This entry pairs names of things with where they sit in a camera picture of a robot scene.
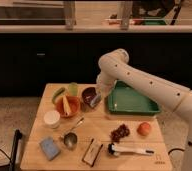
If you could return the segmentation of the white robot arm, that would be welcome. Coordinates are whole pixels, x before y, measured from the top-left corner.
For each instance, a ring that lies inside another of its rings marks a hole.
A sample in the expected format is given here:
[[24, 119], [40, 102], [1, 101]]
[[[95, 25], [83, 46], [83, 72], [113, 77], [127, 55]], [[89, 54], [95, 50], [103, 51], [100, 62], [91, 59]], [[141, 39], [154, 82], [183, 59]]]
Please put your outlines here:
[[135, 69], [128, 62], [129, 54], [124, 49], [102, 55], [98, 60], [98, 90], [107, 94], [113, 89], [115, 82], [121, 80], [185, 120], [189, 128], [181, 171], [192, 171], [192, 90]]

